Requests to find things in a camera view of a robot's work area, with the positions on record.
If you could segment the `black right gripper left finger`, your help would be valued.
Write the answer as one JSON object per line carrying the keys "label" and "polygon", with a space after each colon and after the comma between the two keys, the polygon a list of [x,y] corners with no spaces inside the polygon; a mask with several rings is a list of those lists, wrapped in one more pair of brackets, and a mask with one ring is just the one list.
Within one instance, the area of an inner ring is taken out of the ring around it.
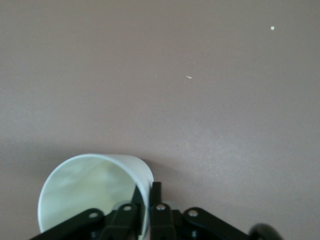
{"label": "black right gripper left finger", "polygon": [[143,233],[143,198],[136,187],[129,202],[105,217],[101,240],[137,240]]}

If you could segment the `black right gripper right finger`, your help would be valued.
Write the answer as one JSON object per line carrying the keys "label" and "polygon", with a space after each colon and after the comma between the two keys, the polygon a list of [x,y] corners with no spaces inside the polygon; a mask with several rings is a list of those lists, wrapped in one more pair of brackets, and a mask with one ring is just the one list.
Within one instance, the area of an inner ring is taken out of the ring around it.
{"label": "black right gripper right finger", "polygon": [[153,182],[149,195],[150,239],[175,240],[172,210],[162,201],[162,183]]}

